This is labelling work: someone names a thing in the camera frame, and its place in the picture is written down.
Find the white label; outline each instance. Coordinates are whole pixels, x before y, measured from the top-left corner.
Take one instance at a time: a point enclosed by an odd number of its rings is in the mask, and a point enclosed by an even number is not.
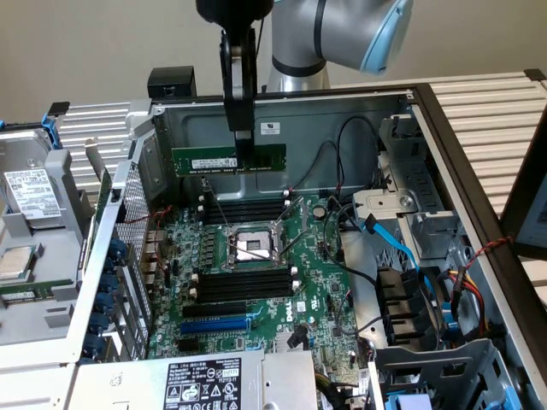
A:
[[[362,369],[359,374],[359,388],[354,395],[366,395],[368,391],[368,369]]]
[[[17,206],[28,220],[61,216],[51,182],[44,169],[5,173]]]
[[[28,291],[28,292],[9,293],[7,295],[2,295],[1,297],[6,302],[9,302],[9,301],[19,301],[20,299],[34,299],[36,296],[34,295],[34,292]]]
[[[193,169],[213,169],[213,168],[237,168],[237,158],[217,158],[209,160],[191,160]]]
[[[239,369],[224,369],[222,371],[222,378],[236,378],[239,376]]]
[[[260,124],[261,135],[279,135],[281,124],[279,122],[262,122]]]
[[[287,323],[291,323],[292,322],[292,302],[291,301],[288,301],[285,304],[285,312],[286,312]]]

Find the blue latch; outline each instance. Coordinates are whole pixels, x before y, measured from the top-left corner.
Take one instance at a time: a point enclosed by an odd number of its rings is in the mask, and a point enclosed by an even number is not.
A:
[[[59,138],[59,132],[57,131],[57,127],[55,126],[56,120],[51,119],[48,117],[47,114],[44,114],[44,118],[42,119],[42,127],[50,134],[51,142],[53,143],[54,149],[61,149],[61,139]]]
[[[505,389],[505,402],[500,404],[499,401],[493,401],[486,410],[522,410],[521,401],[516,394],[515,388],[513,386],[507,387]]]
[[[458,337],[458,335],[460,334],[460,326],[458,325],[458,322],[454,320],[454,316],[452,316],[450,302],[443,302],[441,308],[443,321],[445,322],[447,327],[447,332],[445,332],[446,334],[443,335],[443,339]]]

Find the sticker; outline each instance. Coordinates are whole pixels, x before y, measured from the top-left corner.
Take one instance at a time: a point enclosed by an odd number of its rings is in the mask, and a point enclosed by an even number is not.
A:
[[[216,158],[208,160],[191,160],[192,169],[213,169],[213,168],[237,168],[237,158]]]
[[[291,301],[287,301],[287,303],[285,304],[285,313],[286,313],[287,323],[291,323],[292,322],[292,302]]]
[[[260,124],[261,135],[279,135],[281,124],[279,122],[262,122]]]
[[[354,395],[366,395],[368,392],[368,369],[359,371],[359,388]]]
[[[59,204],[44,169],[5,173],[17,206],[27,220],[61,216]]]
[[[171,363],[164,410],[239,410],[241,359]]]
[[[2,295],[2,299],[6,302],[19,301],[24,299],[36,299],[36,295],[31,290],[27,292],[17,292],[17,293],[8,293],[7,295]]]

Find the warning label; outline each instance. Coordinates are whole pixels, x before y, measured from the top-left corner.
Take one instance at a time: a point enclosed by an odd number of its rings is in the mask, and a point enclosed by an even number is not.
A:
[[[241,359],[169,365],[164,410],[239,410]]]

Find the pcie slot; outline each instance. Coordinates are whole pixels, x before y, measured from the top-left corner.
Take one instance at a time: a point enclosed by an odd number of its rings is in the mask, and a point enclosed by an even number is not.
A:
[[[246,314],[245,302],[218,303],[215,305],[191,305],[182,308],[185,318],[203,318],[207,316],[227,316],[230,314]]]
[[[213,333],[217,331],[246,331],[248,323],[249,321],[245,316],[182,322],[180,324],[180,334],[190,335],[195,333]]]

